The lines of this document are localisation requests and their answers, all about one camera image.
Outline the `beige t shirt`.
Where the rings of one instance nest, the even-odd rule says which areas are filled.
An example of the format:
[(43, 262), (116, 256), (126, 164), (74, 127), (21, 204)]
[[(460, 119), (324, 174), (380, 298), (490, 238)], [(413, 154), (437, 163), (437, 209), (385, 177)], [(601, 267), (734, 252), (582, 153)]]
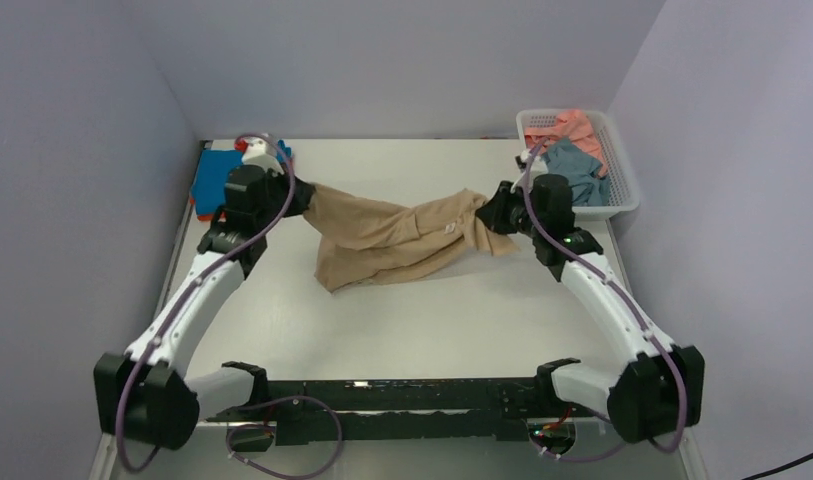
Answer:
[(476, 216), (488, 203), (463, 189), (414, 207), (358, 197), (317, 184), (304, 220), (320, 235), (314, 277), (334, 293), (356, 284), (420, 280), (470, 251), (492, 257), (519, 251)]

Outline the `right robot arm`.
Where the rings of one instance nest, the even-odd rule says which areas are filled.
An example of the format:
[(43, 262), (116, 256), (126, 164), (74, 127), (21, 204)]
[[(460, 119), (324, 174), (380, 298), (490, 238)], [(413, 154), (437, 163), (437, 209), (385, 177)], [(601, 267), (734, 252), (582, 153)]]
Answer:
[(704, 357), (677, 345), (620, 283), (600, 243), (577, 226), (564, 177), (540, 175), (528, 190), (503, 181), (476, 216), (493, 233), (527, 236), (537, 260), (578, 299), (623, 363), (617, 374), (573, 358), (540, 366), (532, 391), (539, 411), (556, 415), (579, 405), (605, 415), (627, 443), (680, 438), (699, 422)]

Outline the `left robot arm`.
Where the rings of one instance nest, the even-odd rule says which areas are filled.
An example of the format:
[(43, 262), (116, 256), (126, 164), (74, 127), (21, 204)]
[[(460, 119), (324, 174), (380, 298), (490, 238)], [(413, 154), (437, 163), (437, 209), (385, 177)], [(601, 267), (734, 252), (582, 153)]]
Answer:
[(94, 386), (100, 427), (119, 439), (178, 450), (197, 424), (226, 410), (254, 420), (269, 406), (266, 372), (226, 362), (189, 377), (195, 350), (226, 301), (267, 248), (266, 233), (309, 207), (314, 186), (255, 165), (234, 168), (180, 288), (124, 353), (97, 361)]

